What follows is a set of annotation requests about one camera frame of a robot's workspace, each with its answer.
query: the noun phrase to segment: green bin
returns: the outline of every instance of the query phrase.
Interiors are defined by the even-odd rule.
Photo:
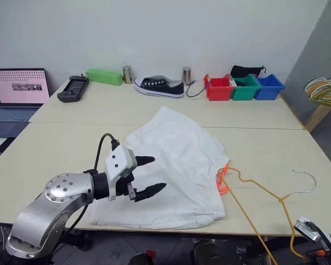
[[[233,100],[252,100],[260,89],[260,83],[252,73],[244,78],[234,78],[234,81],[237,88],[233,92]]]

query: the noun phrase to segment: black cloth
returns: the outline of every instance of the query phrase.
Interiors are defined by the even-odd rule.
[[[266,67],[262,66],[262,67],[243,67],[243,66],[238,66],[238,65],[234,65],[231,71],[231,76],[233,78],[238,78],[238,77],[245,77],[250,73],[253,73],[254,75],[256,75],[256,77],[259,76],[261,70],[265,69],[265,73],[266,73]]]

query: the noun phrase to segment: wire hanger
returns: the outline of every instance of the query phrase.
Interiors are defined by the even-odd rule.
[[[290,194],[284,196],[284,197],[278,197],[275,193],[269,191],[268,189],[266,189],[264,186],[262,186],[261,184],[257,183],[256,181],[252,180],[252,179],[243,179],[241,177],[241,172],[236,169],[236,168],[232,168],[232,167],[227,167],[227,168],[221,168],[220,171],[221,171],[221,179],[222,181],[224,182],[224,184],[227,186],[229,192],[232,194],[233,198],[235,199],[235,201],[237,202],[238,206],[240,207],[241,211],[243,212],[243,214],[245,215],[245,217],[247,218],[248,222],[250,223],[251,227],[253,228],[253,230],[255,231],[256,235],[258,236],[259,240],[261,241],[261,243],[263,244],[264,248],[266,249],[268,255],[270,256],[271,260],[273,261],[273,263],[275,265],[278,265],[276,259],[274,258],[274,256],[271,254],[270,250],[268,249],[267,245],[265,244],[264,240],[262,239],[261,235],[259,234],[258,230],[256,229],[256,227],[254,226],[253,222],[251,221],[251,219],[249,218],[248,214],[245,212],[244,208],[242,207],[242,205],[240,204],[240,202],[238,201],[237,197],[234,195],[234,193],[232,192],[231,188],[229,187],[229,185],[227,184],[225,178],[224,178],[224,175],[225,175],[225,172],[226,170],[224,169],[231,169],[231,170],[234,170],[236,172],[238,172],[238,178],[240,181],[242,182],[252,182],[254,184],[256,184],[257,186],[259,186],[261,189],[263,189],[264,191],[268,192],[269,194],[271,194],[273,197],[275,197],[281,204],[282,204],[282,207],[285,211],[285,214],[286,214],[286,217],[287,217],[287,220],[289,222],[289,225],[290,225],[290,228],[291,228],[291,240],[290,240],[290,249],[292,251],[292,253],[294,255],[296,255],[297,257],[299,258],[302,258],[304,259],[304,262],[307,263],[307,259],[305,256],[299,254],[298,252],[295,251],[294,247],[293,247],[293,242],[294,242],[294,237],[295,237],[295,231],[294,231],[294,227],[293,227],[293,223],[292,223],[292,220],[289,216],[289,213],[288,213],[288,210],[287,210],[287,207],[284,203],[284,200],[287,199],[289,196],[291,196],[292,194],[295,194],[295,193],[310,193],[312,192],[313,190],[316,189],[316,186],[317,186],[317,183],[316,183],[316,179],[309,173],[305,172],[305,171],[300,171],[300,170],[295,170],[295,169],[292,169],[293,172],[295,173],[305,173],[307,175],[309,175],[310,177],[312,177],[312,179],[314,180],[314,187],[310,190],[296,190],[294,192],[291,192]]]
[[[304,190],[296,190],[295,192],[291,192],[288,196],[294,194],[294,193],[309,193],[309,192],[312,192],[313,190],[316,189],[316,179],[313,177],[313,175],[311,175],[310,173],[308,172],[305,172],[305,171],[301,171],[301,170],[295,170],[295,169],[292,169],[293,172],[295,173],[304,173],[306,175],[309,175],[313,180],[314,180],[314,187],[312,187],[310,190],[307,190],[307,191],[304,191]]]

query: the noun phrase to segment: orange part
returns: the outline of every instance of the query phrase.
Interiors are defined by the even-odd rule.
[[[152,260],[154,260],[156,258],[156,254],[157,254],[157,251],[154,251],[154,250],[147,250],[147,255],[149,255]]]
[[[225,178],[225,174],[228,170],[228,166],[229,166],[229,164],[227,163],[224,168],[220,168],[217,171],[216,182],[217,182],[217,189],[218,189],[220,195],[225,195],[225,194],[228,193],[228,187],[227,186],[223,186],[223,187],[221,186],[222,182]]]
[[[316,250],[316,255],[318,255],[319,257],[325,257],[326,251],[325,250]]]

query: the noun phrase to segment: metal hook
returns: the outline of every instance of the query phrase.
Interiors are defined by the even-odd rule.
[[[309,192],[312,192],[313,190],[316,189],[316,179],[311,174],[309,174],[308,172],[305,172],[305,171],[301,171],[301,170],[294,170],[294,169],[292,169],[292,171],[295,172],[295,173],[304,173],[306,175],[309,175],[314,180],[314,187],[312,189],[310,189],[310,190],[297,190],[295,192],[291,192],[289,194],[289,196],[292,195],[292,194],[294,194],[294,193],[309,193]]]

